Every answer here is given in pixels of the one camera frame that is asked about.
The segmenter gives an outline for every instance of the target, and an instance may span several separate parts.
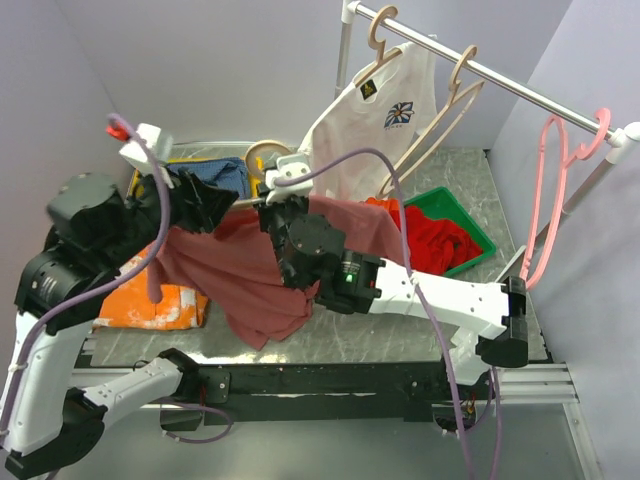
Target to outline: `wooden hanger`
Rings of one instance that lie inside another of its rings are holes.
[[[373,65],[362,72],[357,80],[354,80],[356,88],[362,86],[362,84],[366,82],[371,75],[380,69],[380,67],[389,63],[390,60],[394,59],[398,55],[402,55],[402,50],[397,47],[392,48],[385,54],[384,47],[387,41],[376,40],[376,30],[378,29],[378,25],[380,25],[380,23],[386,18],[396,18],[396,15],[398,15],[398,9],[393,5],[387,5],[386,7],[382,7],[375,18],[371,21],[371,25],[369,26],[368,43],[371,48],[376,50],[376,61]]]
[[[447,103],[442,108],[442,110],[438,112],[438,114],[435,116],[431,124],[425,129],[422,135],[420,135],[420,137],[418,137],[418,139],[415,142],[413,142],[413,144],[404,153],[404,155],[402,155],[400,160],[396,162],[396,164],[394,165],[394,168],[397,170],[407,160],[407,158],[411,156],[411,154],[417,149],[417,147],[423,142],[423,140],[438,126],[438,124],[440,123],[440,120],[442,120],[442,117],[444,117],[445,114],[449,110],[451,110],[452,107],[454,107],[460,100],[467,97],[468,95],[471,95],[471,98],[469,98],[467,104],[464,106],[462,111],[453,120],[453,122],[451,122],[451,125],[449,125],[449,127],[447,127],[444,133],[440,135],[440,137],[433,143],[433,145],[431,145],[429,150],[427,150],[418,160],[416,160],[413,163],[413,165],[411,165],[411,167],[409,167],[409,169],[406,172],[404,172],[400,176],[400,179],[399,179],[400,182],[404,181],[411,173],[413,173],[413,171],[416,168],[418,168],[422,164],[422,162],[424,162],[427,158],[429,158],[429,156],[431,156],[433,152],[435,152],[435,150],[440,146],[442,141],[447,137],[447,135],[449,135],[451,130],[453,130],[455,126],[458,124],[458,122],[462,119],[464,114],[467,113],[467,110],[469,109],[471,104],[475,101],[476,97],[478,96],[478,93],[480,93],[480,90],[484,85],[484,80],[478,80],[477,82],[469,85],[467,88],[465,88],[460,93],[458,93],[458,89],[460,88],[460,83],[461,83],[460,80],[458,79],[458,74],[460,73],[460,70],[462,69],[462,67],[464,67],[465,63],[467,63],[467,61],[475,57],[477,52],[478,52],[478,47],[476,47],[475,45],[470,45],[464,51],[464,53],[460,57],[460,60],[458,60],[458,62],[456,63],[456,66],[453,68],[451,77],[449,77],[449,98],[447,99]],[[378,194],[376,195],[376,197],[377,198],[387,197],[389,193],[391,193],[392,191],[393,191],[393,184],[391,183],[391,174],[387,174],[387,176],[382,182],[382,186],[380,187],[380,190],[378,191]]]

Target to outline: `gray table surface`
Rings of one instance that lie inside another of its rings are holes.
[[[177,156],[220,158],[242,156],[246,147],[184,148]],[[480,149],[440,149],[403,185],[406,199],[446,186],[493,240],[497,253],[461,272],[471,282],[495,281],[515,249],[484,152]],[[527,306],[529,359],[547,353],[530,300]],[[455,327],[443,324],[450,338]],[[341,315],[321,306],[311,319],[282,342],[270,341],[256,351],[231,331],[224,312],[210,304],[203,328],[156,332],[102,328],[92,358],[94,366],[128,366],[176,347],[201,364],[353,363],[438,361],[441,349],[428,320],[403,315]]]

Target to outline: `printed logo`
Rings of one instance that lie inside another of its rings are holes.
[[[387,119],[384,122],[384,128],[389,128],[396,124],[409,123],[409,120],[411,120],[411,115],[415,113],[412,108],[413,102],[396,103],[391,108],[391,110],[389,110],[389,113],[387,113]]]
[[[362,99],[366,100],[376,93],[378,89],[376,88],[376,84],[373,83],[373,80],[367,80],[367,82],[360,87],[360,91],[362,92]]]

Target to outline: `green tray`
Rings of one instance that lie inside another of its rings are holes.
[[[405,202],[406,206],[415,205],[425,216],[432,220],[439,220],[441,218],[448,218],[456,223],[459,227],[462,227],[474,242],[482,248],[482,255],[472,258],[468,262],[463,263],[451,270],[447,270],[444,274],[445,277],[453,277],[454,275],[473,267],[474,265],[482,262],[485,258],[489,258],[496,253],[496,245],[491,241],[489,237],[482,231],[473,218],[466,212],[462,205],[458,203],[456,197],[446,187],[438,187],[433,190],[418,195],[411,200]]]

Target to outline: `orange cloth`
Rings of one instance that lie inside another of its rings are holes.
[[[400,210],[400,207],[398,207],[398,200],[396,200],[395,198],[390,198],[388,200],[378,200],[377,198],[369,197],[364,203],[366,203],[367,205],[376,205],[378,207],[382,207],[390,214],[391,212],[398,212]]]
[[[148,247],[129,260],[120,270],[127,272],[146,256]],[[147,296],[147,268],[120,285],[102,303],[94,326],[144,328],[150,330],[186,330],[200,327],[208,299],[187,287],[162,286],[162,302],[151,303]]]

